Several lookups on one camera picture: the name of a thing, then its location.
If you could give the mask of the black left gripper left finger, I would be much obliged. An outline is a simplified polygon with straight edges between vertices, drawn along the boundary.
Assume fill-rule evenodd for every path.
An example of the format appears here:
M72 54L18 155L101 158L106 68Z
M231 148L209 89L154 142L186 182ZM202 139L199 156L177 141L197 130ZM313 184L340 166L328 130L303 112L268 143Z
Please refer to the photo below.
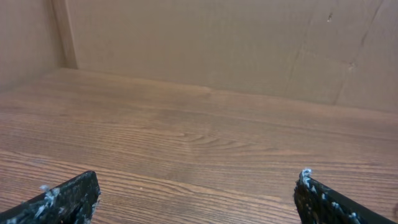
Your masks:
M91 223L101 194L96 172L88 170L1 213L4 224Z

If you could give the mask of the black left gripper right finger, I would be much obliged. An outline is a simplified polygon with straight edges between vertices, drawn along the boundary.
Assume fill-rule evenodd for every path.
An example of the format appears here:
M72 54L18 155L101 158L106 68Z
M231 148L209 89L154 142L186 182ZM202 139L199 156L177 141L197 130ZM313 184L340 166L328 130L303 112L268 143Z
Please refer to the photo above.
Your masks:
M299 174L294 203L303 224L395 223L313 179L311 169Z

